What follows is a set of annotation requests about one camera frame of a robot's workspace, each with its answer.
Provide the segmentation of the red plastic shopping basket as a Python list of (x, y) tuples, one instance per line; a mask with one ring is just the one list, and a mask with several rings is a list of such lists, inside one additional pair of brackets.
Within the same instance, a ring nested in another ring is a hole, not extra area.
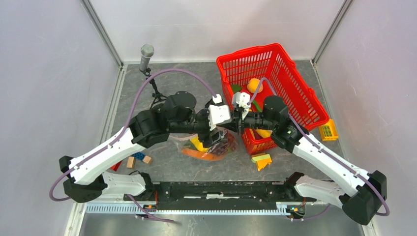
[(232, 103), (230, 85), (242, 87), (241, 92), (250, 93), (247, 84), (250, 79), (263, 77), (263, 91), (254, 100), (263, 108), (264, 99), (276, 93), (289, 107), (291, 116), (308, 131), (328, 122), (329, 115), (296, 69), (284, 48), (278, 43), (255, 46), (219, 56), (216, 60), (221, 76), (225, 100)]

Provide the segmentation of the yellow toy cheese wedge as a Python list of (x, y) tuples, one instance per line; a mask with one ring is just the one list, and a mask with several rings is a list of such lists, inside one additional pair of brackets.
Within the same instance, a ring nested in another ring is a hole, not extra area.
[(272, 158), (267, 153), (259, 153), (251, 156), (251, 161), (256, 164), (257, 170), (261, 171), (272, 163)]

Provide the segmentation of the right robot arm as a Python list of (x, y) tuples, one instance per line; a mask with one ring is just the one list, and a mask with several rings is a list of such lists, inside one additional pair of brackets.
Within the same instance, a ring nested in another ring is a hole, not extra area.
[(245, 92), (233, 95), (234, 109), (232, 120), (226, 126), (228, 129), (236, 132), (245, 128), (270, 130), (270, 137), (279, 148), (306, 160), (331, 179), (322, 181), (295, 172), (284, 187), (287, 199), (320, 200), (342, 209), (361, 225), (369, 224), (375, 215), (389, 216), (387, 178), (383, 173), (370, 173), (331, 151), (295, 121), (281, 97), (268, 96), (261, 112), (250, 110), (251, 101)]

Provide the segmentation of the microphone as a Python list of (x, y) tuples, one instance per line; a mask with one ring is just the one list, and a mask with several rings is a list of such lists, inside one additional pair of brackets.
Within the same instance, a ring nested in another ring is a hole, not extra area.
[[(149, 68), (149, 63), (151, 57), (154, 55), (154, 47), (151, 44), (144, 44), (141, 49), (141, 60), (140, 60), (140, 71), (149, 78), (151, 76), (151, 69)], [(154, 90), (152, 94), (153, 102), (151, 103), (151, 108), (153, 108), (156, 104), (161, 103), (167, 99), (167, 96), (163, 95), (156, 85), (154, 79), (150, 80), (149, 82)]]

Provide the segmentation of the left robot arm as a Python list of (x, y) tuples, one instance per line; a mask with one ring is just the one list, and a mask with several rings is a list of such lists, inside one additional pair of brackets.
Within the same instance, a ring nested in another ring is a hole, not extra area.
[(139, 112), (126, 128), (88, 153), (62, 157), (60, 168), (67, 177), (63, 182), (65, 194), (78, 203), (113, 194), (151, 199), (154, 186), (148, 174), (120, 175), (107, 170), (126, 157), (166, 142), (172, 133), (197, 134), (203, 145), (210, 147), (214, 142), (212, 131), (231, 118), (229, 106), (220, 95), (198, 113), (195, 106), (192, 94), (179, 91), (162, 104)]

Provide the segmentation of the purple toy grapes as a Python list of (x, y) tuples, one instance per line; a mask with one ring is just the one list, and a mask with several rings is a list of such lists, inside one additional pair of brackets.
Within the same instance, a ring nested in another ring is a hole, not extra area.
[(236, 140), (234, 136), (228, 136), (228, 138), (223, 138), (220, 141), (215, 142), (208, 150), (208, 153), (222, 155), (229, 152), (235, 151), (237, 147)]

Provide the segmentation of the clear zip top bag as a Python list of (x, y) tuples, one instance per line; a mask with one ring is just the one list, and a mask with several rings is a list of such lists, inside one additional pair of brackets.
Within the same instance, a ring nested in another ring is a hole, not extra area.
[(197, 134), (185, 137), (170, 136), (170, 138), (182, 142), (180, 148), (182, 154), (203, 161), (220, 161), (237, 149), (237, 142), (230, 131), (217, 128), (212, 131), (212, 135), (213, 145), (211, 147), (203, 147)]

